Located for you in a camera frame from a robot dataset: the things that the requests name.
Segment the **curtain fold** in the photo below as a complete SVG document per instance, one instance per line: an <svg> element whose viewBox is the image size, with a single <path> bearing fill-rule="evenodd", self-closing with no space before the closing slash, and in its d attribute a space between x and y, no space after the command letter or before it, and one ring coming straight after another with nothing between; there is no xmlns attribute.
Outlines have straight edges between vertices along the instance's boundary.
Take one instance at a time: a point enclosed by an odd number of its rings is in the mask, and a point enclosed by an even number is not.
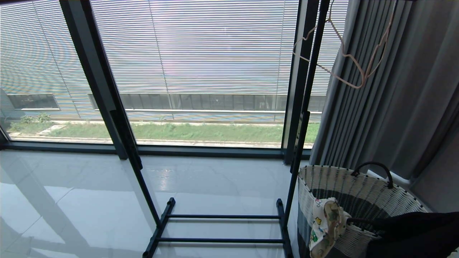
<svg viewBox="0 0 459 258"><path fill-rule="evenodd" d="M364 68L394 4L372 0L349 6L348 16L355 17L347 18L345 51ZM398 2L386 52L366 85L357 90L330 78L312 164L354 168L372 160L406 179L428 166L458 123L458 10L456 1ZM373 65L381 54L382 48ZM361 83L349 58L338 55L333 69Z"/></svg>

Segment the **tile floor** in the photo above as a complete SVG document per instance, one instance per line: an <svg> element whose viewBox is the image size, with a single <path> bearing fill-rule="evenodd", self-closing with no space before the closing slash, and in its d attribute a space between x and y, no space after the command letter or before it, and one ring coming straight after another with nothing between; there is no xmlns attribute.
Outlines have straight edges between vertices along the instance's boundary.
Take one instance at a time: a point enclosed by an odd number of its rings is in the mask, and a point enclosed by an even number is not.
<svg viewBox="0 0 459 258"><path fill-rule="evenodd" d="M142 157L158 213L276 215L281 160ZM0 151L2 258L140 258L155 229L129 162L115 155ZM297 253L297 200L289 233ZM279 238L277 221L170 220L165 237ZM284 257L281 245L160 244L156 258Z"/></svg>

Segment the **laundry basket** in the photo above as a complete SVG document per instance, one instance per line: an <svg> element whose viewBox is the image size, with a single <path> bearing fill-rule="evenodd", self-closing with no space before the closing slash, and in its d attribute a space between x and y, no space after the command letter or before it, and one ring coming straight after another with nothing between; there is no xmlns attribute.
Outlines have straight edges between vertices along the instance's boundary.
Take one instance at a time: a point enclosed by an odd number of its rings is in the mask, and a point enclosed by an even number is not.
<svg viewBox="0 0 459 258"><path fill-rule="evenodd" d="M365 165L382 167L389 181L360 174ZM298 237L299 242L309 243L313 224L313 205L316 199L334 197L344 211L353 218L374 220L410 212L427 212L406 190L394 185L389 169L381 163L366 162L354 171L332 166L306 166L298 173ZM368 223L348 225L338 238L330 255L357 258L368 243L379 238L378 232Z"/></svg>

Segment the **patterned cloth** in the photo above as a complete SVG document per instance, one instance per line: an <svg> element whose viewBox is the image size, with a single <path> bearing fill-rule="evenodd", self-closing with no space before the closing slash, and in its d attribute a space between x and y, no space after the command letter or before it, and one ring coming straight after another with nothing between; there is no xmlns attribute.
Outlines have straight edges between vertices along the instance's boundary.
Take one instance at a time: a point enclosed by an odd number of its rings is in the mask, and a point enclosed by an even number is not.
<svg viewBox="0 0 459 258"><path fill-rule="evenodd" d="M346 230L346 220L351 216L343 211L335 198L316 199L313 207L314 222L309 238L312 258L325 257L336 240Z"/></svg>

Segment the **black metal clothes rack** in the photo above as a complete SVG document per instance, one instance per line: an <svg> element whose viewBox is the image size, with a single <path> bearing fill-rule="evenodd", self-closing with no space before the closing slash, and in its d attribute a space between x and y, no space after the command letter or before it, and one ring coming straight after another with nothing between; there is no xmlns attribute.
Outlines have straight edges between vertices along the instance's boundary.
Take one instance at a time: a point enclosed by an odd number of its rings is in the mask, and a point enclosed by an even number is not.
<svg viewBox="0 0 459 258"><path fill-rule="evenodd" d="M317 7L318 7L319 0L308 0L307 1L307 11L306 13L315 12L315 17L306 17L305 20L305 28L313 28L315 24L315 18L317 16ZM120 135L120 139L122 144L126 147L126 152L129 157L129 161L131 166L134 170L134 174L139 182L140 188L142 193L145 197L147 202L148 208L153 216L153 219L156 223L156 230L153 233L153 236L150 238L150 242L142 254L143 258L152 258L158 244L160 242L190 242L190 243L266 243L266 244L282 244L284 249L284 254L286 258L293 258L293 252L291 248L291 242L288 235L287 230L287 223L290 216L290 209L292 206L293 201L293 194L295 192L298 170L300 168L300 161L303 152L304 140L306 137L306 130L308 127L309 115L310 112L307 110L309 105L309 96L311 94L314 74L317 65L317 59L319 56L319 49L320 43L322 41L322 34L324 31L326 15L328 11L328 7L330 4L330 0L321 0L320 1L320 8L319 8L319 19L318 25L316 29L315 41L313 43L313 49L311 53L311 62L309 64L309 69L307 73L306 79L306 86L305 92L303 95L302 100L302 107L299 119L299 127L297 130L297 137L295 141L295 148L294 148L294 158L292 165L290 166L290 173L291 173L291 180L290 180L290 187L288 191L287 203L284 209L284 205L281 199L277 199L276 207L277 207L277 215L192 215L192 214L172 214L172 210L176 204L174 198L170 198L167 202L167 206L162 213L161 217L159 217L156 208L153 204L151 199L150 193L148 188L145 184L145 180L142 176L141 169L142 163L140 156L137 151L137 146L135 142L132 140L132 132L128 131L126 135ZM120 111L111 111L110 115L115 122L115 126L117 127L118 132L124 132L123 127L127 126L129 128L129 122L127 117ZM234 238L172 238L172 237L162 237L162 233L167 226L167 223L170 218L190 218L190 219L276 219L278 220L281 232L281 239L234 239Z"/></svg>

